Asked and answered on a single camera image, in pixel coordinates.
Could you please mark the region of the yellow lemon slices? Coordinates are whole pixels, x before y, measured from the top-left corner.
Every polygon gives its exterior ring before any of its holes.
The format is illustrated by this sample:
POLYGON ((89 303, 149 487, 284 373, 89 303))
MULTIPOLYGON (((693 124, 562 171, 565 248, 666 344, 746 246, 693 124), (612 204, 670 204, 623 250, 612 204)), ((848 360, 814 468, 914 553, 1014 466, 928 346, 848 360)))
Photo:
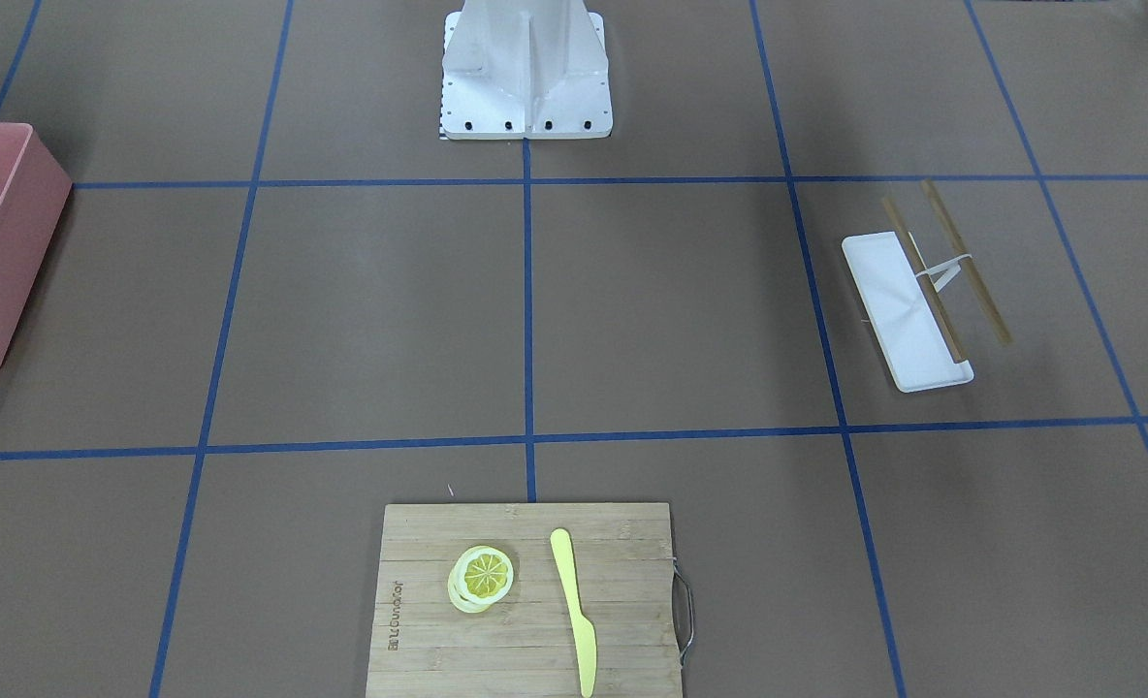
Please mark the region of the yellow lemon slices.
POLYGON ((501 602, 515 582, 515 565, 490 545, 464 551, 447 575, 447 599, 464 614, 480 614, 501 602))

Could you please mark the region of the wooden rack rod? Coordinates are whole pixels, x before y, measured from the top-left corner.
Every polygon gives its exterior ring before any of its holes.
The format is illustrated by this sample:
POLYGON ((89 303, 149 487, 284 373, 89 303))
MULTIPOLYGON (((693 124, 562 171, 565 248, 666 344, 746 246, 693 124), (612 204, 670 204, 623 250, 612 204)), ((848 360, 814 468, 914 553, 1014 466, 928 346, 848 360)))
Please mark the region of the wooden rack rod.
POLYGON ((916 246, 914 238, 912 238, 907 222, 903 222, 901 209, 898 208, 894 200, 890 196, 881 197, 881 205, 883 205, 885 214, 887 214, 889 222, 894 228, 895 239, 902 247, 903 257, 906 257, 910 266, 915 282, 918 284, 921 298, 924 300, 930 312, 932 312, 934 324, 937 324, 938 331, 941 332, 943 344, 946 346, 947 352, 951 354, 951 360, 954 363, 968 360, 964 346, 961 343, 956 329, 952 327, 949 315, 947 315, 947 310, 943 305, 941 292, 934 288, 932 276, 928 273, 928 267, 920 255, 918 246, 916 246))
POLYGON ((1009 329, 1003 315, 1001 315, 999 307, 996 307, 995 300, 992 297, 987 284, 978 269, 977 261, 974 259, 974 254, 970 253, 968 245, 965 245, 965 240, 961 235, 957 225, 952 220, 949 208, 943 202, 941 191, 938 189, 931 178, 921 180, 920 187, 928 199, 929 205, 933 209, 934 217, 938 218, 938 222, 941 222, 943 232, 949 239, 952 253, 954 253, 959 262, 961 274, 965 276, 968 284, 972 287, 974 297, 978 305, 980 305, 986 321, 990 323, 992 331, 994 331, 996 341, 1001 346, 1013 346, 1013 331, 1009 329))

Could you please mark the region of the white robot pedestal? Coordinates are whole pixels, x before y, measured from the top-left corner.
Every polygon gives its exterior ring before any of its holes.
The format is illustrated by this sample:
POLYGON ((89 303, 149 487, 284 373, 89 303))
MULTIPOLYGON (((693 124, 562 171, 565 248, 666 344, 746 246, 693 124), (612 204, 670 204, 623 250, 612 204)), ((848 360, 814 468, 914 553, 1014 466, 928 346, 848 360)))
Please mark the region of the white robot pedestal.
POLYGON ((466 1, 447 15, 442 39, 442 138, 613 133, 605 22, 583 1, 466 1))

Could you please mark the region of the white rectangular tray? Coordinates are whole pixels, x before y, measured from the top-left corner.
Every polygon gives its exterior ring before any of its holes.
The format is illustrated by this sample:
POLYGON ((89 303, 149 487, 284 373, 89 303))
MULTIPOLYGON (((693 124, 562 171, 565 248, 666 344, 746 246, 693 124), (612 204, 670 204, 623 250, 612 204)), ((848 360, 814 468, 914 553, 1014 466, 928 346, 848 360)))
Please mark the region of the white rectangular tray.
POLYGON ((974 380, 972 363, 952 358, 920 284, 930 281, 934 292, 943 290, 970 255, 916 272, 894 231, 841 239, 841 253, 899 391, 928 391, 974 380))

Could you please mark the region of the wooden cutting board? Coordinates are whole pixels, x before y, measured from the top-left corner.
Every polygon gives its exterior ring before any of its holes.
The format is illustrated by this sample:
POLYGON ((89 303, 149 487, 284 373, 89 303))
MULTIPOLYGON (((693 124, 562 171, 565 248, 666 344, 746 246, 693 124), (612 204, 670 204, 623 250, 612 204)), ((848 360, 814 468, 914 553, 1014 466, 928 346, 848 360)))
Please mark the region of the wooden cutting board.
POLYGON ((579 697, 556 529, 568 532, 580 610, 596 633, 595 697, 681 697, 670 507, 664 503, 455 503, 385 507, 369 697, 579 697), (459 557, 489 546, 515 579, 481 613, 447 594, 459 557))

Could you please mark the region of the yellow plastic knife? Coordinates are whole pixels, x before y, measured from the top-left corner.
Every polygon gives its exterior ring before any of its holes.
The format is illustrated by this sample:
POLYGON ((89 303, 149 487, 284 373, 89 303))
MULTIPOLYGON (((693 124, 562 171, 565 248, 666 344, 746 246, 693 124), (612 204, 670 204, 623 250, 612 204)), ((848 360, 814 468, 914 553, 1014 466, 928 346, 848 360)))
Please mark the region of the yellow plastic knife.
POLYGON ((584 614, 580 599, 577 557, 574 553, 571 533, 565 527, 556 527, 549 535, 558 579, 571 621, 571 636, 577 654, 577 681, 580 697, 592 697, 599 675, 599 642, 594 623, 584 614))

